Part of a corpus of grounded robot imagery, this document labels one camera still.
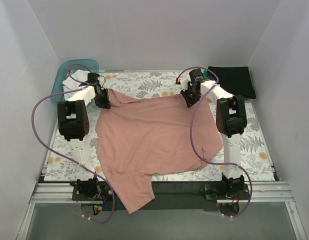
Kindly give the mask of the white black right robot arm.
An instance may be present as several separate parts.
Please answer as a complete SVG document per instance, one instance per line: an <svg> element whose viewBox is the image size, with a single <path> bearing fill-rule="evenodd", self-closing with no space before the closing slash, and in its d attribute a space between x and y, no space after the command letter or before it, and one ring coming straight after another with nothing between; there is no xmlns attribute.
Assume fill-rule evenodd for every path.
<svg viewBox="0 0 309 240"><path fill-rule="evenodd" d="M217 75L208 70L214 79L205 77L202 68L189 67L189 79L181 79L183 70L175 79L181 85L181 95L187 107L196 105L190 121L190 135L193 134L195 115L203 98L211 100L216 106L216 128L223 143L223 162L214 165L223 166L219 188L213 194L236 196L244 190L244 170L241 167L241 140L247 126L245 100L241 95L233 95L219 85Z"/></svg>

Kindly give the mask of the pink t shirt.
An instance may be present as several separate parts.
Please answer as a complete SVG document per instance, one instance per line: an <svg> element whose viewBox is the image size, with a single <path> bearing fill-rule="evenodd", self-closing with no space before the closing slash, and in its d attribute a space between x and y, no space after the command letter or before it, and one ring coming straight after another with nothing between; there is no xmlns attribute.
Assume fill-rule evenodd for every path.
<svg viewBox="0 0 309 240"><path fill-rule="evenodd" d="M155 195L153 175L202 169L222 149L209 103L194 107L182 95L135 99L108 91L110 109L96 123L97 156L103 173L129 214Z"/></svg>

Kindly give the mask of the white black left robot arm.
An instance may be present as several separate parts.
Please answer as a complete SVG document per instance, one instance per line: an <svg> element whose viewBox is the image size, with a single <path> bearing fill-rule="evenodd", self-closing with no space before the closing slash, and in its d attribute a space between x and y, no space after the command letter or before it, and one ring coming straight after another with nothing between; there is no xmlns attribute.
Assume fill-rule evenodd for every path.
<svg viewBox="0 0 309 240"><path fill-rule="evenodd" d="M85 198L101 201L107 196L100 187L90 160L87 144L90 131L87 106L94 101L98 108L110 109L111 104L108 90L100 84L98 73L89 72L87 80L79 86L83 89L57 104L58 130L70 146L73 159L78 166L76 181L71 185Z"/></svg>

